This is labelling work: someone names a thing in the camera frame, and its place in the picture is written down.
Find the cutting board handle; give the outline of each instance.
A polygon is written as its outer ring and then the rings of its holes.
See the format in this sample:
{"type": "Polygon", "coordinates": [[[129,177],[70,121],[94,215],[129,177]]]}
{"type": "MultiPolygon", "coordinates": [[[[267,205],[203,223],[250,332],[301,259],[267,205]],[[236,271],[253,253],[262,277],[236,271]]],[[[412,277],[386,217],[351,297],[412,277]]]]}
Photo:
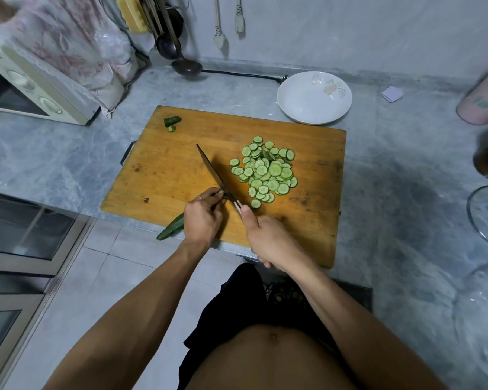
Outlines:
{"type": "Polygon", "coordinates": [[[128,148],[126,148],[125,150],[125,154],[123,155],[123,157],[121,158],[121,162],[120,164],[123,165],[125,163],[125,160],[126,158],[129,156],[130,152],[132,151],[132,149],[134,148],[134,145],[136,144],[137,140],[135,141],[132,141],[129,145],[128,148]]]}

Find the microwave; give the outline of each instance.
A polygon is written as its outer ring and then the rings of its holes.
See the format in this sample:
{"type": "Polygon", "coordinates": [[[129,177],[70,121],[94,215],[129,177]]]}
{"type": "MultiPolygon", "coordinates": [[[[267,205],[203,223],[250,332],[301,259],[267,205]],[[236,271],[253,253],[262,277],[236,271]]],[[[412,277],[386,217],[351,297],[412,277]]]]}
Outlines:
{"type": "Polygon", "coordinates": [[[0,111],[85,125],[98,108],[0,41],[0,111]]]}

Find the black shorts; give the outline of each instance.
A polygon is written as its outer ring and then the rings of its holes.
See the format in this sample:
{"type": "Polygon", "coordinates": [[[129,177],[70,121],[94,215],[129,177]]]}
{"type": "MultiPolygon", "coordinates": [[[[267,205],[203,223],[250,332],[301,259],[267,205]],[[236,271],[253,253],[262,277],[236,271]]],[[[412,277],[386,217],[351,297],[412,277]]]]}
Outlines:
{"type": "Polygon", "coordinates": [[[197,327],[184,341],[189,349],[179,368],[179,387],[184,390],[204,359],[219,345],[254,324],[298,329],[335,355],[358,385],[331,334],[292,281],[277,284],[267,297],[254,265],[241,264],[221,285],[221,292],[202,311],[197,327]]]}

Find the wall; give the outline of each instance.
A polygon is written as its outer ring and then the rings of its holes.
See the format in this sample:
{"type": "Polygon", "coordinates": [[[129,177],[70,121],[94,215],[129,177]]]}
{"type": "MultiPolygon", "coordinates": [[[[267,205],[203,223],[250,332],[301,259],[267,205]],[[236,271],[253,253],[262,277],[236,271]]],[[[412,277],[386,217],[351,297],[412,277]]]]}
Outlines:
{"type": "Polygon", "coordinates": [[[488,69],[488,0],[242,0],[244,38],[236,0],[219,0],[225,52],[213,43],[213,0],[191,1],[191,56],[463,78],[488,69]]]}

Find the person's belly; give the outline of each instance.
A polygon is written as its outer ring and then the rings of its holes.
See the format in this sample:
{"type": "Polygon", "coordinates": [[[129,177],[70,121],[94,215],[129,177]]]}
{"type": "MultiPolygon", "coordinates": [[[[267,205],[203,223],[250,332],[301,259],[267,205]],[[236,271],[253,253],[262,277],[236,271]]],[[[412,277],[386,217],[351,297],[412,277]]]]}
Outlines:
{"type": "Polygon", "coordinates": [[[334,356],[295,329],[257,324],[219,345],[187,390],[356,389],[334,356]]]}

